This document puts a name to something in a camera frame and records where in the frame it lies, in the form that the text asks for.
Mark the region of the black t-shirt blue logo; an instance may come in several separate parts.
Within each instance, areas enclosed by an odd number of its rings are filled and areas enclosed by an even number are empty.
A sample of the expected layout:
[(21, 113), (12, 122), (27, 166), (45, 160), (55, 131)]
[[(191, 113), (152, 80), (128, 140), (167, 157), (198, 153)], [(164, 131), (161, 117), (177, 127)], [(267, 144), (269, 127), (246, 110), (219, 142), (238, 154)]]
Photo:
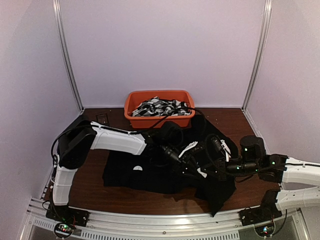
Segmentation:
[[(214, 134), (225, 139), (234, 156), (238, 154), (235, 143), (202, 115), (192, 117), (190, 127), (182, 131), (183, 146), (193, 141), (202, 142), (208, 135)], [(141, 166), (143, 171), (133, 170), (135, 166)], [(219, 181), (210, 175), (197, 179), (176, 174), (163, 151), (156, 147), (151, 147), (142, 155), (110, 151), (102, 179), (105, 187), (127, 187), (160, 194), (177, 194), (184, 188), (195, 187), (195, 197), (208, 202), (212, 215), (215, 215), (236, 191), (235, 179), (232, 176)]]

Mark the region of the round picture brooch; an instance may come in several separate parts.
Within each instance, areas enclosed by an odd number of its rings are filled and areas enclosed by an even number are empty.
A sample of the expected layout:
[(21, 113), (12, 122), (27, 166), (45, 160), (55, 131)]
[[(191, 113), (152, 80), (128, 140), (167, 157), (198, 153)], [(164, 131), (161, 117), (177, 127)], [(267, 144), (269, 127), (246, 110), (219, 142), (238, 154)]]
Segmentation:
[(137, 165), (137, 166), (135, 166), (135, 167), (133, 168), (133, 170), (134, 170), (134, 171), (143, 171), (143, 168), (142, 168), (141, 166)]

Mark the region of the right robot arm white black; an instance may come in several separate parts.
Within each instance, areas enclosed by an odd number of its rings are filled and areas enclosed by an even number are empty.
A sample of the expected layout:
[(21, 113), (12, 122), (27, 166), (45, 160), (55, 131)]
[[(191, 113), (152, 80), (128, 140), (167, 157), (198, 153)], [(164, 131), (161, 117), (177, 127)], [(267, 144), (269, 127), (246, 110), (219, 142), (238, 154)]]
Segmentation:
[(258, 177), (277, 184), (297, 183), (307, 185), (298, 190), (268, 190), (256, 210), (259, 220), (266, 221), (273, 214), (293, 208), (316, 207), (320, 204), (319, 163), (298, 160), (283, 154), (267, 154), (264, 140), (247, 135), (240, 140), (240, 156), (232, 158), (228, 145), (215, 134), (204, 141), (206, 155), (214, 167), (213, 176)]

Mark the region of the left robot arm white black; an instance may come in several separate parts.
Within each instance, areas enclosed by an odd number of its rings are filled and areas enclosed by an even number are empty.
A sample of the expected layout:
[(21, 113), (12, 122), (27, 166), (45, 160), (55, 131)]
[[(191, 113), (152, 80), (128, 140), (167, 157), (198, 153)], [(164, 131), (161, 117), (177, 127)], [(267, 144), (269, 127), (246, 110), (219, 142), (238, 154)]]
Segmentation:
[(72, 218), (68, 207), (74, 176), (83, 166), (90, 150), (108, 150), (140, 156), (155, 147), (164, 151), (169, 159), (184, 164), (187, 152), (198, 145), (189, 143), (182, 151), (176, 151), (165, 136), (165, 128), (126, 131), (102, 125), (94, 121), (76, 119), (53, 141), (50, 154), (54, 165), (51, 192), (52, 213), (61, 222)]

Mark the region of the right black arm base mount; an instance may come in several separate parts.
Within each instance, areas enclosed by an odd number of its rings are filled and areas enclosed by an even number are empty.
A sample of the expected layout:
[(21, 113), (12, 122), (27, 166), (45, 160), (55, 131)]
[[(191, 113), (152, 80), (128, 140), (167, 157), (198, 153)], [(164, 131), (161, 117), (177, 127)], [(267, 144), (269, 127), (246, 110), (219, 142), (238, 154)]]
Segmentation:
[(238, 212), (242, 226), (255, 225), (272, 221), (283, 214), (276, 208), (271, 207), (246, 207)]

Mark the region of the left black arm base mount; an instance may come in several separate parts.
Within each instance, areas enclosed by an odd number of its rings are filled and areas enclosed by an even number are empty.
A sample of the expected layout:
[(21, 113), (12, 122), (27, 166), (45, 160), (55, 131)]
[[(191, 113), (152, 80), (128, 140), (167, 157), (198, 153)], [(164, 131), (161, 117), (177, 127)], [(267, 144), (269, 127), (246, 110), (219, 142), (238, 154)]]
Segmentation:
[(55, 220), (70, 225), (86, 227), (90, 213), (86, 210), (70, 208), (68, 205), (57, 206), (50, 204), (45, 216), (48, 219)]

